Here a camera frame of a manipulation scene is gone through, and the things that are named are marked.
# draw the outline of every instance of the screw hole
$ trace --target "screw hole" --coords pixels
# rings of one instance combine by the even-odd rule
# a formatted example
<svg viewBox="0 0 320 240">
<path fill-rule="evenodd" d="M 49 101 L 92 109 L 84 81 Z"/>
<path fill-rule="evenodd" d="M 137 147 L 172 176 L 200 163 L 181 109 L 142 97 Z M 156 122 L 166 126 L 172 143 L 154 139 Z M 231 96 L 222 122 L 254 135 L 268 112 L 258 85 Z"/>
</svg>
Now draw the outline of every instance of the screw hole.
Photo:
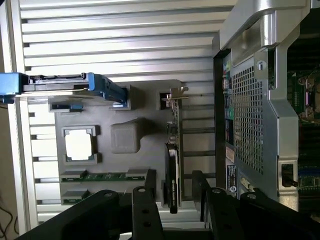
<svg viewBox="0 0 320 240">
<path fill-rule="evenodd" d="M 145 226 L 146 228 L 149 228 L 149 227 L 151 227 L 151 222 L 145 221 L 145 222 L 143 223 L 143 226 Z"/>
<path fill-rule="evenodd" d="M 229 225 L 229 224 L 224 224 L 223 227 L 224 227 L 225 229 L 228 229 L 228 230 L 231 230 L 231 229 L 232 229 L 232 226 Z"/>
</svg>

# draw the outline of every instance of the cable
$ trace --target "cable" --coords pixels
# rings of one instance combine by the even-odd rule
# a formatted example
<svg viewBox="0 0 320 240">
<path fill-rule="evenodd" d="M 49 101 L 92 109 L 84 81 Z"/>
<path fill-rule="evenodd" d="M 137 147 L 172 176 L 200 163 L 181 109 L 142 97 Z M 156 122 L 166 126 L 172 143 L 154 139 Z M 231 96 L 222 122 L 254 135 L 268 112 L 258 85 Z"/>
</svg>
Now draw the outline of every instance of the cable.
<svg viewBox="0 0 320 240">
<path fill-rule="evenodd" d="M 2 236 L 0 236 L 0 239 L 5 239 L 5 240 L 8 240 L 7 238 L 7 231 L 10 227 L 10 224 L 12 223 L 13 219 L 14 219 L 14 216 L 11 214 L 11 212 L 5 210 L 3 207 L 0 206 L 0 210 L 4 211 L 5 213 L 9 214 L 10 215 L 10 221 L 9 223 L 6 225 L 5 229 L 2 228 L 1 224 L 0 224 L 0 231 L 2 233 Z"/>
<path fill-rule="evenodd" d="M 15 232 L 16 234 L 20 235 L 20 234 L 19 234 L 19 231 L 17 230 L 17 222 L 18 222 L 18 216 L 15 217 L 13 228 L 14 228 L 14 232 Z"/>
</svg>

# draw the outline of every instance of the green circuit board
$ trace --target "green circuit board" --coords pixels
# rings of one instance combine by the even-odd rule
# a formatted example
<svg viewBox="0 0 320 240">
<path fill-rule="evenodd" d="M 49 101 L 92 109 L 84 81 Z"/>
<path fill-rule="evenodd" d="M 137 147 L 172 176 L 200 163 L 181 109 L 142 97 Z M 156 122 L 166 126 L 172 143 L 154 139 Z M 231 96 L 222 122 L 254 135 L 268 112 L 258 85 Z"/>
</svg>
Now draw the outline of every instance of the green circuit board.
<svg viewBox="0 0 320 240">
<path fill-rule="evenodd" d="M 144 181 L 144 176 L 126 176 L 125 172 L 87 173 L 81 177 L 62 178 L 62 182 Z"/>
</svg>

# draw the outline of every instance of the ventilation grille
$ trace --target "ventilation grille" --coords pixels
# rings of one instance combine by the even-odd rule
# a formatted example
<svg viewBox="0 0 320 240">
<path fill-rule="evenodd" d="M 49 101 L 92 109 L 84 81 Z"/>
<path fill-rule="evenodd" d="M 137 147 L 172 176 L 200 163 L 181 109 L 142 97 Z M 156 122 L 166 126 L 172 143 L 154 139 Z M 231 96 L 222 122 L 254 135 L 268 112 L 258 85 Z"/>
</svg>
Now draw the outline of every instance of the ventilation grille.
<svg viewBox="0 0 320 240">
<path fill-rule="evenodd" d="M 235 155 L 263 175 L 263 91 L 253 66 L 232 77 L 232 91 Z"/>
</svg>

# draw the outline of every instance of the perforated metal panel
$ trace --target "perforated metal panel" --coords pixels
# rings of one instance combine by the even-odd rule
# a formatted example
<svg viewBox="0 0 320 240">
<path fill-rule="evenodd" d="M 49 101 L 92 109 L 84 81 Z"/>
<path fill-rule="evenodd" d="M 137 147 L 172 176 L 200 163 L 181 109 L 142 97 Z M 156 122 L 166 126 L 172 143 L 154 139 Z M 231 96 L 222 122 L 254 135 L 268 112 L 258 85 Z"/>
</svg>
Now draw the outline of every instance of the perforated metal panel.
<svg viewBox="0 0 320 240">
<path fill-rule="evenodd" d="M 263 175 L 262 86 L 253 66 L 232 76 L 235 156 Z"/>
</svg>

